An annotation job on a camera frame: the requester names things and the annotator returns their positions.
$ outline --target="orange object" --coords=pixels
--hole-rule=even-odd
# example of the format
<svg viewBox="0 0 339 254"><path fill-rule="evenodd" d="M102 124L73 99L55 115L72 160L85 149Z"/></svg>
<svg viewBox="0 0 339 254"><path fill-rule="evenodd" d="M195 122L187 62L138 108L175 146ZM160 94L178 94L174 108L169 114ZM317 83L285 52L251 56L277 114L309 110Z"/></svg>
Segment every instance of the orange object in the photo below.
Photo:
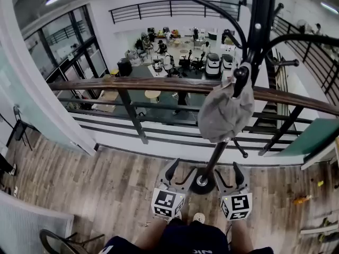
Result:
<svg viewBox="0 0 339 254"><path fill-rule="evenodd" d="M304 203L305 201L310 200L311 198L312 198L311 195L307 195L306 197L296 198L296 199L293 201L293 204L294 204L294 205L302 204L302 203Z"/></svg>

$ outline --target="wooden handrail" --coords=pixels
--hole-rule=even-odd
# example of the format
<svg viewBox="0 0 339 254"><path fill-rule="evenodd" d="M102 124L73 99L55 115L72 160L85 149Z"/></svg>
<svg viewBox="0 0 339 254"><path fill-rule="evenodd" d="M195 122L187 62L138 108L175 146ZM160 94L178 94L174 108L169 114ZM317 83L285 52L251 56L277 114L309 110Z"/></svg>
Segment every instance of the wooden handrail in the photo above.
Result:
<svg viewBox="0 0 339 254"><path fill-rule="evenodd" d="M220 81L188 78L98 78L77 81L55 82L49 84L52 90L71 89L136 89L160 91L185 91L189 93L208 94ZM304 108L339 116L339 107L276 89L254 87L254 98L260 101L302 106Z"/></svg>

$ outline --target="upper railing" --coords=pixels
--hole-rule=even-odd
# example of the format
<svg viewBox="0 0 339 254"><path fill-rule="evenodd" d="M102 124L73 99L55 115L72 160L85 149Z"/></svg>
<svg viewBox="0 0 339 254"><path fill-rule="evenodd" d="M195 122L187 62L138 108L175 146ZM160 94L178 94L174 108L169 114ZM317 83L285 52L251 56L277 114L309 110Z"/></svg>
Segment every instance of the upper railing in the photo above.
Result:
<svg viewBox="0 0 339 254"><path fill-rule="evenodd" d="M289 22L276 17L273 31L278 35L299 34L299 30ZM297 57L313 74L319 86L334 105L339 105L339 67L329 54L319 44L304 41L287 41Z"/></svg>
<svg viewBox="0 0 339 254"><path fill-rule="evenodd" d="M80 33L85 32L85 25L82 20L77 22L77 26L79 28ZM52 46L53 44L57 44L58 42L64 39L69 39L70 37L73 36L75 36L74 28L72 25L69 25L63 29L58 30L52 35L49 35L48 37L46 37L46 40L48 42L48 45Z"/></svg>
<svg viewBox="0 0 339 254"><path fill-rule="evenodd" d="M88 108L87 110L72 110L68 109L69 112L80 113L95 116L110 117L114 119L127 119L131 120L133 126L128 126L125 124L109 123L103 121L96 121L95 119L89 118L75 118L83 122L97 123L105 126L112 127L121 127L134 129L137 131L138 135L130 133L120 133L110 130L103 130L105 132L110 132L114 134L122 134L129 137L139 137L142 139L143 143L148 143L148 140L156 140L163 142L173 142L179 144L188 144L191 146L203 146L203 147L213 147L213 144L210 143L197 143L190 141L182 140L171 140L171 139L161 139L158 137L147 136L146 132L152 133L162 133L167 135L181 135L184 137L194 137L202 138L200 134L197 133L187 133L185 131L169 131L169 130L159 130L152 128L143 128L141 122L150 121L158 122L169 125L185 125L190 127L197 127L198 124L196 121L183 121L183 120L172 120L165 117L152 117L146 115L141 115L137 113L137 108L155 108L163 110L183 110L189 112L198 112L200 106L187 106L187 105L174 105L174 104L162 104L162 103L150 103L150 102L133 102L131 100L128 90L160 90L165 92L188 92L195 94L206 95L212 91L212 89L219 85L219 81L210 81L210 80L198 80L198 79L186 79L186 78L107 78L107 79L87 79L87 80L77 80L77 81L67 81L67 82L57 82L50 84L52 90L83 90L83 89L103 89L103 90L117 90L120 96L119 101L111 101L105 99L79 99L79 98L60 98L61 102L72 102L79 104L103 104L103 105L115 105L115 106L124 106L126 109L125 115L114 115L111 112L103 112L92 110ZM333 114L335 116L339 115L339 107L320 102L318 100L303 97L300 95L282 92L275 89L263 88L263 87L254 87L254 97L256 100L269 101L274 103L294 105L296 108L292 111L290 116L268 114L268 113L254 113L253 117L281 120L284 123L279 129L268 128L264 126L246 126L243 130L248 132L258 132L263 134L271 134L272 138L237 138L238 141L246 142L255 142L255 143L266 143L264 147L258 148L254 146L243 147L245 150L259 150L259 155L265 154L267 151L281 151L280 148L273 148L275 144L290 144L291 140L281 140L280 138L284 134L289 135L299 135L302 132L289 130L289 128L295 123L306 123L309 124L312 120L298 118L299 114L304 108L311 110L317 110L324 113ZM93 130L91 127L82 126L88 129Z"/></svg>
<svg viewBox="0 0 339 254"><path fill-rule="evenodd" d="M236 21L239 21L240 5L220 1L209 1L227 13ZM140 3L130 6L124 6L110 10L113 23L143 19L157 16L174 16L174 15L196 15L220 17L219 13L188 0L162 0L148 3Z"/></svg>

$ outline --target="green panel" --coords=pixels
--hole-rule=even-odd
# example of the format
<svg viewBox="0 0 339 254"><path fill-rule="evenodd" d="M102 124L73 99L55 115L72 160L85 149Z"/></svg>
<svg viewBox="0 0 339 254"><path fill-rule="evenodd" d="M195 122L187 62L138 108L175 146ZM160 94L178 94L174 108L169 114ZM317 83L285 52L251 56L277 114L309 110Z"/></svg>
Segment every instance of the green panel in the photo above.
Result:
<svg viewBox="0 0 339 254"><path fill-rule="evenodd" d="M315 119L292 144L274 156L307 155L321 146L338 129L338 119Z"/></svg>

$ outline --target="gray cap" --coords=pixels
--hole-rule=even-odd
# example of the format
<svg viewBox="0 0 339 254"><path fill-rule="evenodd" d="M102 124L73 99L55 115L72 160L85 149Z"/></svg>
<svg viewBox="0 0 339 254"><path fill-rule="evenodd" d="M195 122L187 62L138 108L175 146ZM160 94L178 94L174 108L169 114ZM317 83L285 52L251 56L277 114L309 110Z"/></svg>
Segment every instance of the gray cap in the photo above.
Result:
<svg viewBox="0 0 339 254"><path fill-rule="evenodd" d="M246 67L251 72L250 64ZM254 113L251 75L237 98L233 98L233 84L226 80L206 97L198 114L198 126L204 139L212 143L234 138L248 125Z"/></svg>

